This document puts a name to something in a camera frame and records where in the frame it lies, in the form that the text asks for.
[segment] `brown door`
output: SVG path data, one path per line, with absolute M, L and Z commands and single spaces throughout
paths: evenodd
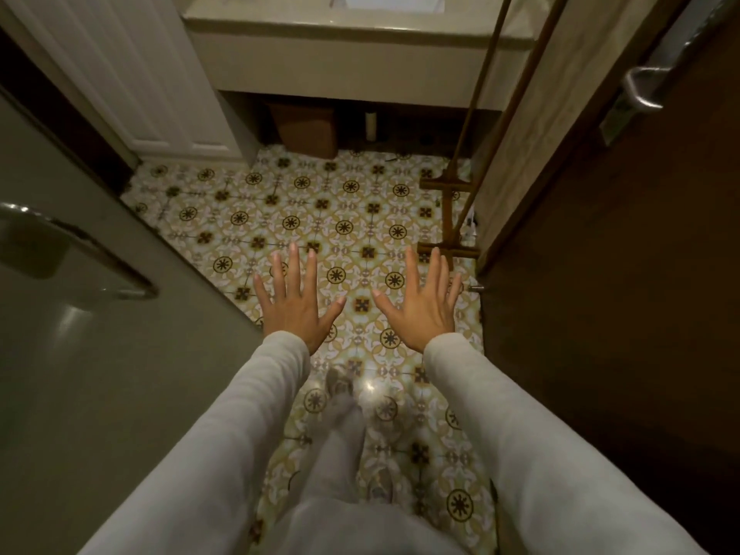
M 740 16 L 583 142 L 481 282 L 486 354 L 712 553 L 740 509 Z

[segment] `vanity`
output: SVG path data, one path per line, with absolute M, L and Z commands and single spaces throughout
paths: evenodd
M 180 14 L 217 90 L 466 108 L 501 3 L 443 0 L 443 12 L 421 13 L 346 0 L 189 0 Z M 548 8 L 513 1 L 480 109 L 506 107 Z

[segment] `patterned tile floor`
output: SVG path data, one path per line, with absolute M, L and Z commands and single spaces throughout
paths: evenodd
M 255 322 L 261 310 L 252 273 L 269 280 L 269 254 L 286 251 L 291 241 L 299 242 L 303 257 L 308 248 L 318 253 L 320 309 L 347 295 L 270 461 L 250 532 L 252 552 L 301 466 L 311 421 L 326 405 L 323 383 L 331 365 L 355 379 L 367 419 L 357 478 L 361 496 L 375 470 L 388 466 L 394 502 L 404 511 L 426 518 L 471 553 L 495 550 L 486 471 L 447 401 L 429 383 L 421 355 L 400 344 L 370 295 L 378 288 L 400 302 L 405 246 L 439 240 L 441 195 L 422 191 L 418 180 L 439 175 L 445 165 L 443 158 L 369 151 L 341 151 L 327 162 L 270 146 L 251 169 L 145 163 L 122 196 Z M 455 205 L 459 211 L 462 201 Z M 429 258 L 420 260 L 423 277 Z M 472 261 L 456 259 L 455 269 L 466 285 L 475 282 Z M 457 329 L 482 351 L 479 312 L 478 296 L 464 291 Z

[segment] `metal door handle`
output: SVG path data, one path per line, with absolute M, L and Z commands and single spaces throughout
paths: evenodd
M 101 265 L 121 275 L 134 285 L 134 288 L 116 290 L 116 298 L 152 299 L 159 295 L 159 289 L 151 280 L 146 278 L 129 263 L 106 248 L 106 246 L 97 241 L 97 239 L 85 232 L 82 228 L 20 204 L 0 202 L 0 212 L 11 216 L 29 217 L 45 224 L 54 231 L 64 235 L 70 243 L 85 253 L 88 257 L 98 261 Z
M 627 95 L 627 99 L 636 111 L 642 113 L 654 113 L 663 108 L 660 103 L 651 101 L 640 94 L 637 80 L 640 77 L 643 77 L 650 78 L 655 81 L 657 76 L 665 76 L 670 71 L 671 68 L 664 68 L 661 66 L 635 66 L 627 71 L 622 79 L 622 87 L 624 88 L 624 93 Z

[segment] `sleeve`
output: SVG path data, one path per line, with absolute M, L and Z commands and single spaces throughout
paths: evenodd
M 432 339 L 424 364 L 531 553 L 704 553 L 678 522 L 464 336 Z
M 310 370 L 299 337 L 267 336 L 81 553 L 231 553 Z

